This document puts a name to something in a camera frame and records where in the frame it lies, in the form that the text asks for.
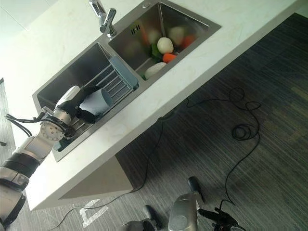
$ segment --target white countertop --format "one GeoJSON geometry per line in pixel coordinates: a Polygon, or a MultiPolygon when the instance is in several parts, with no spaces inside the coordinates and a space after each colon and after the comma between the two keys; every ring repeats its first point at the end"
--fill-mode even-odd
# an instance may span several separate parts
{"type": "MultiPolygon", "coordinates": [[[[117,10],[118,21],[140,0],[101,0],[117,10]]],[[[237,56],[291,15],[304,0],[172,0],[222,28],[60,162],[49,155],[26,188],[30,209],[58,199],[143,133],[159,117],[207,82],[237,56]]],[[[37,116],[32,94],[100,36],[86,0],[59,0],[0,58],[9,110],[15,117],[37,116]]],[[[38,131],[39,125],[28,126],[38,131]]],[[[25,134],[13,128],[16,146],[25,134]]]]}

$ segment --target black cable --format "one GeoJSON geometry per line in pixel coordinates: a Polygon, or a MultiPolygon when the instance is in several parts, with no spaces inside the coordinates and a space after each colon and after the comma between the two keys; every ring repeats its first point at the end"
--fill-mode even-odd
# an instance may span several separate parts
{"type": "Polygon", "coordinates": [[[8,119],[6,118],[8,121],[10,121],[11,123],[15,124],[17,127],[19,127],[27,136],[32,136],[32,133],[27,129],[25,128],[24,126],[22,126],[20,123],[16,122],[15,120],[12,120],[12,119],[8,119]]]}
{"type": "Polygon", "coordinates": [[[134,192],[137,192],[137,191],[139,191],[140,189],[142,189],[142,188],[144,187],[145,183],[146,183],[147,178],[148,178],[148,168],[149,168],[150,159],[151,159],[153,153],[155,152],[156,148],[158,147],[158,145],[159,145],[159,143],[160,143],[160,140],[161,140],[162,135],[163,135],[163,130],[164,130],[164,122],[162,122],[162,128],[161,128],[161,131],[160,131],[160,134],[159,134],[159,138],[158,138],[158,140],[157,140],[157,142],[156,142],[156,145],[154,146],[154,148],[152,149],[151,153],[150,153],[150,154],[148,155],[148,157],[147,157],[146,167],[145,167],[145,175],[144,175],[143,182],[142,182],[142,185],[141,185],[141,186],[139,186],[138,188],[136,188],[136,189],[134,189],[134,190],[132,190],[132,191],[130,191],[130,192],[127,192],[127,193],[124,193],[124,194],[122,194],[122,195],[119,195],[118,197],[114,198],[113,200],[111,200],[110,202],[108,202],[108,203],[106,203],[106,204],[104,204],[104,205],[100,205],[100,206],[96,206],[96,207],[90,207],[90,208],[89,208],[89,207],[82,207],[82,206],[75,206],[75,207],[71,208],[71,209],[64,215],[64,217],[62,218],[62,220],[60,221],[60,223],[59,223],[58,225],[56,225],[55,227],[53,227],[52,229],[47,230],[47,231],[51,231],[51,230],[54,230],[54,229],[58,228],[58,227],[63,223],[63,221],[65,220],[65,218],[67,217],[67,215],[68,215],[70,212],[72,212],[73,210],[77,209],[77,208],[84,208],[84,209],[96,209],[96,208],[101,208],[101,207],[104,207],[104,206],[106,206],[106,205],[108,205],[108,204],[111,204],[113,201],[117,200],[118,198],[120,198],[120,197],[122,197],[122,196],[124,196],[124,195],[130,194],[130,193],[134,193],[134,192]]]}
{"type": "Polygon", "coordinates": [[[15,124],[18,128],[20,128],[27,136],[32,136],[32,133],[30,132],[30,130],[28,130],[26,127],[24,127],[23,125],[21,125],[20,123],[26,123],[26,124],[30,124],[30,123],[37,123],[42,121],[42,117],[45,115],[44,112],[41,112],[39,114],[39,116],[37,118],[33,118],[33,119],[18,119],[15,118],[14,116],[12,116],[11,114],[6,114],[4,116],[4,118],[6,118],[8,121],[10,121],[11,123],[15,124]]]}
{"type": "Polygon", "coordinates": [[[256,101],[248,101],[248,102],[245,103],[244,107],[240,107],[239,105],[237,105],[242,100],[244,100],[244,98],[245,98],[245,92],[244,92],[244,90],[242,88],[233,88],[233,89],[231,89],[229,91],[229,99],[227,99],[227,100],[225,100],[225,99],[208,99],[208,100],[203,100],[203,101],[201,101],[199,103],[195,103],[195,104],[189,106],[188,105],[189,104],[189,99],[187,98],[186,107],[188,107],[188,108],[195,107],[197,105],[201,105],[201,104],[206,103],[208,101],[221,101],[221,102],[232,103],[239,110],[249,112],[252,115],[252,117],[254,118],[254,120],[255,120],[255,122],[257,124],[257,126],[252,125],[252,124],[246,124],[246,123],[238,124],[231,131],[232,138],[234,138],[237,141],[251,140],[251,139],[253,139],[256,136],[258,136],[258,140],[257,140],[256,144],[254,145],[254,147],[252,148],[252,150],[247,155],[245,155],[242,159],[240,159],[235,164],[235,166],[228,172],[228,174],[226,176],[226,179],[225,179],[225,193],[226,193],[228,199],[221,200],[220,205],[219,205],[219,209],[220,210],[221,210],[223,202],[229,202],[229,203],[235,205],[235,203],[230,198],[229,193],[228,193],[227,183],[228,183],[229,176],[231,175],[231,173],[236,169],[236,167],[242,161],[244,161],[247,157],[250,156],[250,154],[257,148],[257,146],[260,143],[260,133],[259,133],[260,123],[259,123],[257,117],[254,115],[253,111],[258,109],[261,106],[261,104],[259,102],[256,102],[256,101]],[[234,94],[235,93],[240,93],[240,98],[235,99],[234,98],[234,94]]]}

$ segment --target sink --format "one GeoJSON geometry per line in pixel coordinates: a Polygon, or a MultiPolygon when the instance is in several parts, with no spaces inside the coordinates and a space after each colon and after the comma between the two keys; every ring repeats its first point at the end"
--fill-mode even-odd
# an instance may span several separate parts
{"type": "Polygon", "coordinates": [[[181,35],[183,39],[180,38],[181,44],[179,41],[176,43],[172,41],[174,53],[177,54],[176,59],[152,76],[152,82],[220,28],[219,25],[169,1],[145,1],[136,7],[135,11],[134,15],[141,16],[137,19],[125,20],[133,22],[118,33],[109,45],[140,76],[143,76],[149,67],[159,62],[153,58],[151,52],[151,44],[157,44],[158,39],[155,39],[157,35],[169,37],[173,28],[180,28],[184,33],[181,35]]]}
{"type": "Polygon", "coordinates": [[[149,88],[220,26],[167,0],[147,0],[118,21],[114,28],[117,34],[113,38],[100,36],[33,94],[38,113],[43,107],[53,110],[57,101],[74,85],[98,85],[112,97],[114,106],[97,117],[95,124],[77,118],[72,120],[76,134],[54,145],[52,152],[56,161],[149,88]],[[151,44],[160,36],[168,37],[175,27],[180,27],[183,38],[188,39],[184,44],[174,42],[177,57],[144,80],[145,70],[158,62],[152,56],[151,44]]]}

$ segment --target faucet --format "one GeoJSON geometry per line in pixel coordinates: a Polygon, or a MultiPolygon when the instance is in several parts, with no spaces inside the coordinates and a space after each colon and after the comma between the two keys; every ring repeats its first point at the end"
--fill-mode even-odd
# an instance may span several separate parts
{"type": "Polygon", "coordinates": [[[89,0],[89,3],[94,10],[96,16],[100,21],[100,31],[103,34],[107,34],[107,37],[112,38],[116,35],[116,30],[112,25],[112,21],[115,17],[115,8],[110,8],[108,13],[104,10],[99,0],[89,0]]]}

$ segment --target floor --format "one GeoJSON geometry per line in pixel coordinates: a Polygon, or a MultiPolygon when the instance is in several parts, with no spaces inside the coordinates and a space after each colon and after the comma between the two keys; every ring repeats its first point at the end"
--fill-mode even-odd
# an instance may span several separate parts
{"type": "MultiPolygon", "coordinates": [[[[3,84],[0,87],[3,114],[7,105],[3,84]]],[[[231,174],[228,190],[236,206],[225,203],[223,210],[247,230],[307,230],[308,19],[292,15],[201,86],[189,97],[190,103],[227,99],[234,87],[244,89],[245,100],[262,104],[254,111],[261,126],[261,140],[231,174]]],[[[218,206],[226,197],[226,175],[257,141],[236,141],[231,130],[239,123],[256,123],[248,112],[238,110],[232,103],[211,101],[187,108],[186,102],[164,122],[162,139],[149,164],[148,180],[140,191],[109,204],[85,228],[80,209],[76,209],[55,230],[117,230],[127,221],[145,218],[145,204],[157,210],[167,230],[172,203],[189,191],[187,178],[193,175],[199,179],[205,196],[203,208],[212,210],[218,206]]],[[[10,125],[2,117],[0,120],[0,140],[8,142],[8,146],[1,147],[3,161],[14,143],[10,125]]],[[[117,154],[136,187],[142,183],[146,156],[153,150],[161,126],[157,122],[117,154]]],[[[110,199],[99,200],[95,205],[110,199]]],[[[29,212],[25,205],[8,230],[46,231],[73,206],[29,212]]],[[[98,210],[87,211],[87,217],[98,210]]],[[[211,223],[200,218],[200,230],[213,230],[211,223]]]]}

